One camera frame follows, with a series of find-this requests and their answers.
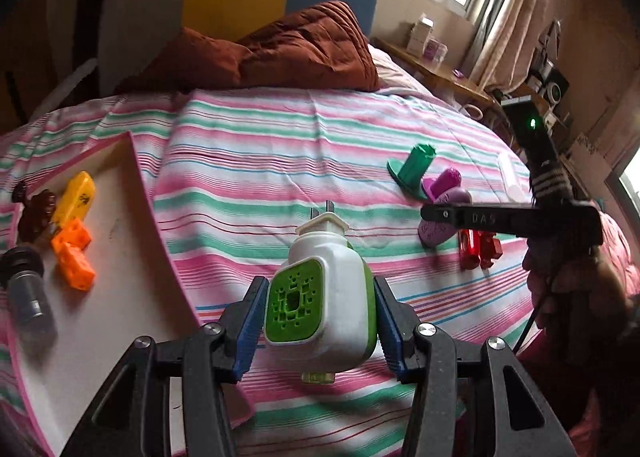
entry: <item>lavender egg-shaped toy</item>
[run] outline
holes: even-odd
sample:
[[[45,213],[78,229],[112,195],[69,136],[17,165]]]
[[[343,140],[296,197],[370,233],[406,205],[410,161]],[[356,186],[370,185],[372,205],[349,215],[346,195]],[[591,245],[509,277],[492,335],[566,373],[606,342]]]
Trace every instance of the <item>lavender egg-shaped toy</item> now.
[[[471,204],[471,194],[464,188],[456,186],[450,188],[445,193],[441,194],[434,202],[434,204],[444,203],[457,203],[457,204]],[[427,247],[435,247],[438,244],[442,244],[444,241],[452,238],[456,234],[457,228],[451,224],[440,224],[435,222],[420,221],[418,226],[418,236],[420,242]]]

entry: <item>orange toy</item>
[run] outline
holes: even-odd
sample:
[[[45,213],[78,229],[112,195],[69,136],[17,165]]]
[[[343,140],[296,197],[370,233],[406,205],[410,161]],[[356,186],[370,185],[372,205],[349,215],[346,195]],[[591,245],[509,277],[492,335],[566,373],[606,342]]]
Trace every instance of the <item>orange toy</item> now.
[[[57,255],[60,253],[62,246],[67,243],[78,249],[85,249],[91,242],[91,235],[86,230],[82,221],[78,218],[68,222],[60,233],[51,240],[53,252]]]
[[[60,270],[67,283],[81,291],[88,291],[94,283],[95,271],[89,265],[82,250],[69,243],[62,243],[57,253]]]

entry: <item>bolt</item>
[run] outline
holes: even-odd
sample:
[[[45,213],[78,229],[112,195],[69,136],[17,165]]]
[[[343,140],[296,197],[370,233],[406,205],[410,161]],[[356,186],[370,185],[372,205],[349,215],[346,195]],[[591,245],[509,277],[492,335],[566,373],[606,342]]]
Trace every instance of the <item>bolt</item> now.
[[[506,347],[506,343],[504,342],[504,340],[502,338],[498,338],[497,336],[491,336],[491,338],[488,339],[487,343],[489,344],[489,347],[496,351],[501,351]]]
[[[422,336],[433,336],[437,331],[436,326],[431,323],[421,323],[418,325],[417,329],[418,334],[421,334]]]
[[[207,323],[207,325],[205,325],[202,329],[204,330],[205,334],[209,336],[216,336],[222,332],[222,327],[217,323]]]
[[[133,346],[137,349],[146,349],[149,345],[151,345],[149,336],[141,336],[133,341]]]

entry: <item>purple oval object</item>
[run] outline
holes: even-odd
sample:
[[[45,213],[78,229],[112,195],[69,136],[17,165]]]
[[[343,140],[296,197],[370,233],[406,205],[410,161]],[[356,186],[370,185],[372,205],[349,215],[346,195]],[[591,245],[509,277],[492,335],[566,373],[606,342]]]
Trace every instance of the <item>purple oval object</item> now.
[[[460,186],[461,183],[460,172],[455,168],[447,168],[436,179],[431,177],[422,179],[422,189],[431,202],[435,202],[447,190]]]
[[[440,195],[434,202],[434,204],[443,204],[447,202],[454,202],[460,204],[471,204],[471,194],[464,188],[456,186],[450,188],[445,193]],[[452,238],[456,234],[458,229],[451,224],[442,224],[435,222],[420,221],[418,226],[418,237],[420,242],[427,247],[435,247],[438,244],[442,244],[444,241]]]

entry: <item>brown quilt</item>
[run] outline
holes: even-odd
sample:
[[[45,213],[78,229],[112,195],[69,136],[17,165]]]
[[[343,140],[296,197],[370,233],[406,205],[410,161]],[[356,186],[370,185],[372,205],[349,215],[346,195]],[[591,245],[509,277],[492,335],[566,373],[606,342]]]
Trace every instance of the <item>brown quilt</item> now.
[[[370,92],[380,83],[355,15],[334,0],[286,15],[237,43],[183,28],[116,92],[255,86]]]

